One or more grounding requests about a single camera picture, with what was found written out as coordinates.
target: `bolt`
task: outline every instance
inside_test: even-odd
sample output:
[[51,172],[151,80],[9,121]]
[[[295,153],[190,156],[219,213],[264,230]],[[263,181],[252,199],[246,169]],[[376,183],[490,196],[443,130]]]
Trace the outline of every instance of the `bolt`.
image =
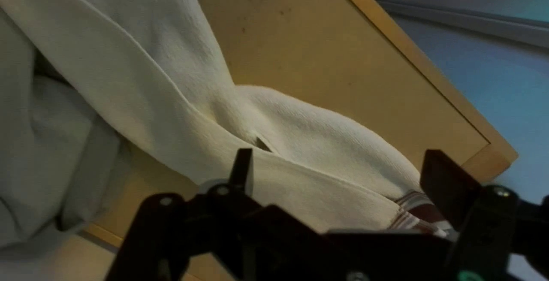
[[161,205],[170,205],[171,203],[172,203],[171,197],[163,197],[163,198],[160,200],[160,204],[161,204]]
[[509,193],[509,191],[504,187],[495,187],[494,192],[501,197],[509,197],[509,195],[511,195],[511,193]]
[[217,188],[216,193],[218,195],[227,195],[229,194],[229,188],[222,185],[221,187]]
[[347,281],[369,281],[369,279],[360,271],[352,271],[347,273]]

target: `textured fabric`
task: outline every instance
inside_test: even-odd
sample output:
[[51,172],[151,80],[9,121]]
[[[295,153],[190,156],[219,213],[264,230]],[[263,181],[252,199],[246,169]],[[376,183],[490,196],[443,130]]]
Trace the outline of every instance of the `textured fabric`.
[[[414,166],[355,121],[268,88],[235,86],[197,0],[0,0],[0,7],[5,20],[12,23],[14,31],[9,34],[16,36],[24,53],[24,58],[16,57],[18,67],[24,69],[20,73],[26,74],[26,82],[16,86],[24,91],[10,88],[9,97],[28,101],[38,93],[37,76],[29,76],[37,48],[74,88],[65,85],[66,91],[52,92],[49,98],[78,99],[63,105],[83,109],[63,110],[63,115],[86,120],[80,126],[76,121],[44,117],[44,123],[77,136],[80,142],[57,146],[60,138],[45,134],[43,154],[36,158],[55,151],[50,156],[55,162],[77,164],[61,154],[86,155],[82,141],[93,133],[90,126],[98,113],[116,132],[197,184],[227,177],[237,149],[255,148],[253,197],[262,204],[280,205],[319,231],[388,228],[402,211],[394,201],[410,190],[420,191]],[[12,104],[2,111],[21,114],[39,106]],[[19,118],[8,119],[13,124],[2,126],[2,136],[14,134],[22,125],[26,125],[27,139],[36,136],[29,124],[32,119]],[[21,145],[17,136],[13,140],[17,143],[11,146]],[[259,143],[267,149],[257,148]],[[33,153],[31,146],[20,150]],[[102,146],[90,150],[98,152]],[[112,149],[108,151],[108,156],[121,160]],[[33,198],[39,192],[31,192],[29,186],[36,181],[47,181],[54,189],[51,198],[56,199],[52,205],[56,209],[63,199],[66,204],[82,205],[79,199],[86,197],[94,199],[88,202],[87,213],[98,211],[95,205],[100,205],[102,187],[70,188],[74,170],[51,167],[41,175],[26,172],[28,168],[17,172],[12,164],[19,160],[2,164],[0,209],[11,209],[5,199],[15,198],[32,207],[35,215],[16,211],[0,215],[0,245],[21,241],[21,231],[35,230],[51,220],[53,211],[37,208],[41,204]],[[102,175],[108,173],[105,168],[114,167],[106,160],[102,164]],[[28,181],[19,183],[21,176]],[[10,184],[18,185],[18,193],[4,188]],[[69,189],[74,193],[67,195]],[[67,214],[66,220],[78,215]],[[21,227],[14,220],[33,225]]]

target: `wooden table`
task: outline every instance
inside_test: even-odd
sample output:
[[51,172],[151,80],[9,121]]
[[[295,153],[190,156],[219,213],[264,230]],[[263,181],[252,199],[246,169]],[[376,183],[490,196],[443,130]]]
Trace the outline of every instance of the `wooden table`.
[[[479,181],[516,152],[451,85],[374,0],[199,0],[237,84],[275,88],[347,115],[420,167],[444,150]],[[125,189],[88,232],[119,246],[139,203],[196,186],[134,148]],[[209,256],[188,280],[229,279]]]

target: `screw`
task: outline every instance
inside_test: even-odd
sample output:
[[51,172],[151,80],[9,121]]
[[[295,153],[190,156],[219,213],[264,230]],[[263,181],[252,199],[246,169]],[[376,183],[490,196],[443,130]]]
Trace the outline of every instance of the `screw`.
[[229,188],[222,185],[221,187],[217,188],[216,193],[218,195],[227,195],[229,194]]
[[161,204],[161,205],[170,205],[171,203],[172,203],[171,197],[163,197],[163,198],[160,200],[160,204]]
[[369,279],[360,271],[352,271],[347,273],[347,281],[369,281]]
[[494,192],[501,197],[509,197],[509,195],[511,195],[511,193],[509,193],[509,191],[504,187],[495,187]]

